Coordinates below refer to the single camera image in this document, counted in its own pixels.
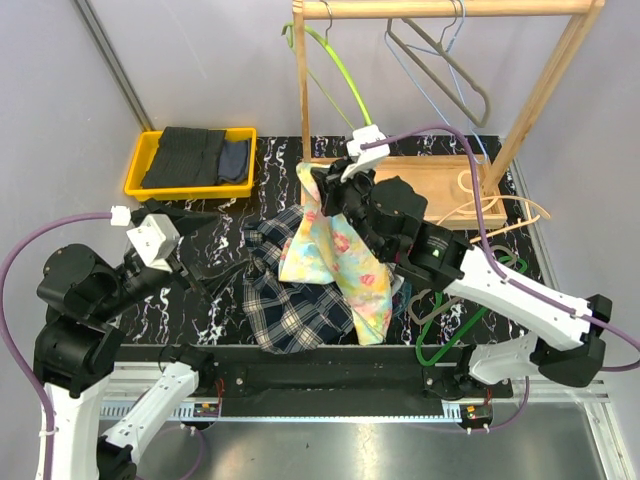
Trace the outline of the pastel patterned garment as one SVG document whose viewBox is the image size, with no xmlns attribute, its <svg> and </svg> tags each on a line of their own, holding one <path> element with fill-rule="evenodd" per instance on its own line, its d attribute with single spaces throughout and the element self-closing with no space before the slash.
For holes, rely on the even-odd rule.
<svg viewBox="0 0 640 480">
<path fill-rule="evenodd" d="M 392 319 L 396 279 L 379 262 L 340 214 L 321 213 L 320 192 L 312 178 L 314 163 L 301 162 L 296 175 L 302 190 L 302 220 L 285 244 L 279 264 L 283 282 L 335 284 L 351 309 L 361 345 L 381 344 Z"/>
</svg>

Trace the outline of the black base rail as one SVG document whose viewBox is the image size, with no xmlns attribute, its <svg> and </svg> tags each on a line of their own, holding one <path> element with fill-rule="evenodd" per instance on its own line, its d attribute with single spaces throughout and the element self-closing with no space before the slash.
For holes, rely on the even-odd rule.
<svg viewBox="0 0 640 480">
<path fill-rule="evenodd" d="M 455 349 L 425 367 L 408 346 L 325 346 L 289 355 L 256 346 L 124 346 L 106 400 L 190 422 L 446 422 L 460 403 L 509 399 L 509 381 L 454 384 Z"/>
</svg>

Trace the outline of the wooden clothes rack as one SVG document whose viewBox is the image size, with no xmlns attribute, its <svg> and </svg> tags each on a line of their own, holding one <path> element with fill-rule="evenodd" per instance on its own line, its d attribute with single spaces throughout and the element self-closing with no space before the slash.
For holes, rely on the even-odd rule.
<svg viewBox="0 0 640 480">
<path fill-rule="evenodd" d="M 484 196 L 500 194 L 499 183 L 535 125 L 572 58 L 599 16 L 602 1 L 465 1 L 467 17 L 566 16 L 569 22 L 532 89 L 494 162 L 480 168 Z M 311 152 L 305 30 L 309 20 L 452 18 L 450 1 L 295 1 L 292 4 L 302 125 L 303 160 Z M 426 218 L 435 221 L 470 200 L 458 188 L 457 177 L 469 170 L 460 155 L 391 156 L 379 169 L 381 178 L 401 176 L 428 197 Z"/>
</svg>

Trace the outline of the lime green hanger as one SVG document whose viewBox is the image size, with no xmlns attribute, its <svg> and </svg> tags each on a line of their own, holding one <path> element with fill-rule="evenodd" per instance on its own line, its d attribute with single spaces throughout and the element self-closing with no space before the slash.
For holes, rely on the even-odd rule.
<svg viewBox="0 0 640 480">
<path fill-rule="evenodd" d="M 334 50 L 334 48 L 331 46 L 331 44 L 329 43 L 328 39 L 325 36 L 321 35 L 310 26 L 305 26 L 304 30 L 305 30 L 305 33 L 309 35 L 313 40 L 315 40 L 316 43 L 325 51 L 325 53 L 329 56 L 329 58 L 334 63 L 335 67 L 338 69 L 340 75 L 342 76 L 343 80 L 348 86 L 351 92 L 351 95 L 353 96 L 359 108 L 359 111 L 363 120 L 363 125 L 364 126 L 372 125 L 373 119 L 363 100 L 360 90 L 357 87 L 351 73 L 345 66 L 344 62 L 342 61 L 341 57 L 337 54 L 337 52 Z M 289 49 L 293 53 L 295 53 L 296 48 L 294 46 L 294 40 L 295 40 L 294 24 L 292 22 L 285 23 L 281 29 L 281 35 L 285 37 Z M 334 110 L 340 115 L 340 117 L 346 123 L 346 125 L 349 126 L 352 130 L 355 130 L 356 127 L 354 123 L 347 118 L 344 111 L 339 107 L 339 105 L 334 100 L 334 98 L 329 94 L 326 88 L 321 84 L 321 82 L 319 81 L 315 73 L 311 69 L 307 69 L 307 74 L 311 77 L 313 82 L 320 89 L 321 93 L 329 101 L 329 103 L 334 108 Z"/>
</svg>

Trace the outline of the white garment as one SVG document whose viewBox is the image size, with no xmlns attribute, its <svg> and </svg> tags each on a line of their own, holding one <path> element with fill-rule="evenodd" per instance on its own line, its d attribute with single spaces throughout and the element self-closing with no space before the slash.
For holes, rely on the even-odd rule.
<svg viewBox="0 0 640 480">
<path fill-rule="evenodd" d="M 404 278 L 397 274 L 395 264 L 388 264 L 388 270 L 390 275 L 391 296 L 395 296 L 397 292 L 402 288 L 404 284 Z"/>
</svg>

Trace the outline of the green velvet hanger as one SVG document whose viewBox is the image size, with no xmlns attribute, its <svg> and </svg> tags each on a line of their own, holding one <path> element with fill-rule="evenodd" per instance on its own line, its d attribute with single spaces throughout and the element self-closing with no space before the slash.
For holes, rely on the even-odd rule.
<svg viewBox="0 0 640 480">
<path fill-rule="evenodd" d="M 508 257 L 507 255 L 500 257 L 499 261 L 501 263 L 503 263 L 504 265 L 511 267 L 513 265 L 517 266 L 517 271 L 519 273 L 525 273 L 528 269 L 528 263 L 520 258 L 520 257 L 516 257 L 515 259 L 511 259 L 510 257 Z M 440 346 L 439 350 L 429 359 L 426 359 L 423 352 L 422 352 L 422 347 L 424 344 L 424 340 L 426 338 L 427 333 L 429 332 L 429 329 L 431 327 L 431 325 L 433 324 L 433 320 L 429 319 L 425 322 L 425 324 L 422 326 L 421 331 L 419 336 L 417 337 L 416 340 L 416 344 L 415 344 L 415 354 L 416 354 L 416 358 L 418 363 L 422 366 L 422 367 L 431 367 L 434 366 L 451 348 L 453 348 L 461 339 L 462 337 L 472 328 L 475 326 L 475 324 L 477 322 L 479 322 L 483 316 L 488 312 L 488 309 L 486 307 L 481 307 L 472 317 L 470 320 L 468 320 L 462 327 L 460 327 L 455 333 L 454 335 L 443 345 Z"/>
</svg>

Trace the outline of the black folded cloth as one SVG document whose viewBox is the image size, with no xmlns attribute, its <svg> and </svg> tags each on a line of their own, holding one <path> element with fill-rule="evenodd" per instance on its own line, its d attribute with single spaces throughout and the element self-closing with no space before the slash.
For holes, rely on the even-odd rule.
<svg viewBox="0 0 640 480">
<path fill-rule="evenodd" d="M 249 175 L 251 141 L 226 139 L 226 130 L 166 127 L 149 170 L 146 189 L 213 187 L 243 183 Z"/>
</svg>

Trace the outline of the navy plaid garment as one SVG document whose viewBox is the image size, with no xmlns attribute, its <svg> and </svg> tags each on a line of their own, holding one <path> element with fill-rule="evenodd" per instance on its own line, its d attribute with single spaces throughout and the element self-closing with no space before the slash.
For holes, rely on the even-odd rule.
<svg viewBox="0 0 640 480">
<path fill-rule="evenodd" d="M 338 287 L 278 278 L 285 245 L 303 218 L 299 205 L 244 227 L 248 263 L 242 310 L 258 346 L 273 354 L 313 350 L 350 333 L 353 315 Z"/>
</svg>

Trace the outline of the yellow plastic tray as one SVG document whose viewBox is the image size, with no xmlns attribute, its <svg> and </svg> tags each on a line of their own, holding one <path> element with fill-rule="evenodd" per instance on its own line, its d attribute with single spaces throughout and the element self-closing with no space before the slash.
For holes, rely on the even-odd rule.
<svg viewBox="0 0 640 480">
<path fill-rule="evenodd" d="M 254 186 L 255 159 L 257 148 L 257 130 L 253 127 L 232 127 L 226 130 L 228 141 L 249 141 L 247 179 L 239 184 L 222 184 L 219 186 L 167 187 L 146 189 L 142 180 L 151 167 L 159 145 L 161 131 L 143 132 L 138 139 L 128 174 L 124 182 L 124 193 L 145 202 L 149 199 L 159 201 L 194 200 L 194 199 L 230 199 L 248 198 Z"/>
</svg>

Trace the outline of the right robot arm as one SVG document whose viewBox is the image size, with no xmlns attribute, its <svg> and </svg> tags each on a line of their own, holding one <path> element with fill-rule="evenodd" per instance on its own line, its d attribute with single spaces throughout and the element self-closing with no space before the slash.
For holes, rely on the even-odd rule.
<svg viewBox="0 0 640 480">
<path fill-rule="evenodd" d="M 366 250 L 394 265 L 414 287 L 472 301 L 528 331 L 518 339 L 464 348 L 458 364 L 434 384 L 441 395 L 472 397 L 505 379 L 536 373 L 574 388 L 591 383 L 606 344 L 587 319 L 607 322 L 609 299 L 567 296 L 497 264 L 491 250 L 425 221 L 427 199 L 400 177 L 377 182 L 368 171 L 343 179 L 351 164 L 344 158 L 312 168 L 324 216 L 344 216 Z"/>
</svg>

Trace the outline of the wooden hanger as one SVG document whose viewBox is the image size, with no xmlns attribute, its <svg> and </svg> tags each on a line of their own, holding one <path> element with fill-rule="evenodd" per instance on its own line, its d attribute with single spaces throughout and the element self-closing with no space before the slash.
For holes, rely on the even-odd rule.
<svg viewBox="0 0 640 480">
<path fill-rule="evenodd" d="M 457 177 L 457 183 L 458 188 L 467 194 L 470 200 L 436 219 L 437 226 L 450 230 L 474 230 L 477 235 L 471 242 L 478 243 L 481 240 L 479 218 L 484 221 L 487 238 L 521 230 L 540 220 L 552 218 L 547 209 L 529 198 L 513 194 L 498 194 L 497 192 L 480 198 L 481 215 L 479 215 L 475 209 L 473 187 L 470 183 L 466 184 L 465 178 L 469 176 L 469 170 L 462 171 Z"/>
</svg>

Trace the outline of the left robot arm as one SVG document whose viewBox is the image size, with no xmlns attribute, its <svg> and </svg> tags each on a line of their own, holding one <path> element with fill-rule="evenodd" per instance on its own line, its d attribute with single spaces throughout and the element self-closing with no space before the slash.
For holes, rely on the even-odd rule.
<svg viewBox="0 0 640 480">
<path fill-rule="evenodd" d="M 169 350 L 159 379 L 105 433 L 100 410 L 125 334 L 114 320 L 171 283 L 210 299 L 214 289 L 193 263 L 180 259 L 184 238 L 217 221 L 155 200 L 139 209 L 115 207 L 113 225 L 131 244 L 112 266 L 92 248 L 70 244 L 43 268 L 37 295 L 47 305 L 35 340 L 33 373 L 45 395 L 38 475 L 42 479 L 134 479 L 152 439 L 192 395 L 222 395 L 213 354 L 188 344 Z"/>
</svg>

